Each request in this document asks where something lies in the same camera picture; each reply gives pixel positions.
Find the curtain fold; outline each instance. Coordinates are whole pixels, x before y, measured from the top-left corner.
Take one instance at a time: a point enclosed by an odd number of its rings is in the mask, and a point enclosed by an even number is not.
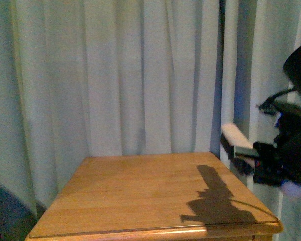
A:
[[[255,106],[289,85],[299,42],[301,0],[0,1],[2,240],[23,240],[87,156],[219,156],[233,121],[272,142]],[[289,227],[276,238],[301,240],[301,206],[243,182]]]

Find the white curtain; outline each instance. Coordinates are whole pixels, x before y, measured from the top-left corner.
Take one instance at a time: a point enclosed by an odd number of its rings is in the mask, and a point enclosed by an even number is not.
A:
[[[40,217],[87,156],[218,155],[218,0],[15,0],[2,7],[8,18],[0,41],[9,44],[13,73],[6,60],[0,73],[18,97],[9,104],[19,106],[12,113],[19,138],[0,132],[1,231],[20,229],[16,220],[25,218],[5,217],[7,195],[30,211],[27,219]],[[7,139],[18,151],[2,146]],[[14,232],[12,240],[22,235]]]
[[[281,69],[300,43],[301,0],[0,1],[5,240],[27,234],[87,156],[219,155],[233,121],[272,141],[255,105],[289,85]],[[276,238],[301,240],[289,219],[301,205],[242,180],[283,219]]]

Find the wooden surface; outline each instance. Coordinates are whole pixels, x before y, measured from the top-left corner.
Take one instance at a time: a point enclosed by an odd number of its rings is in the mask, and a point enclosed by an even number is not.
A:
[[[233,240],[223,237],[281,231],[213,154],[183,153],[86,158],[27,240]]]

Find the wooden table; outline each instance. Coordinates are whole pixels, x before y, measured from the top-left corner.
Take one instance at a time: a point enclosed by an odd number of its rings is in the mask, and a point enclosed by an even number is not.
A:
[[[248,241],[281,231],[206,152],[86,158],[26,240]]]

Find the table top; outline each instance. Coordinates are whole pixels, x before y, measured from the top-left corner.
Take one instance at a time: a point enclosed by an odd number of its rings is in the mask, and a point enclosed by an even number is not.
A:
[[[276,216],[212,153],[89,157],[27,240],[271,235]]]

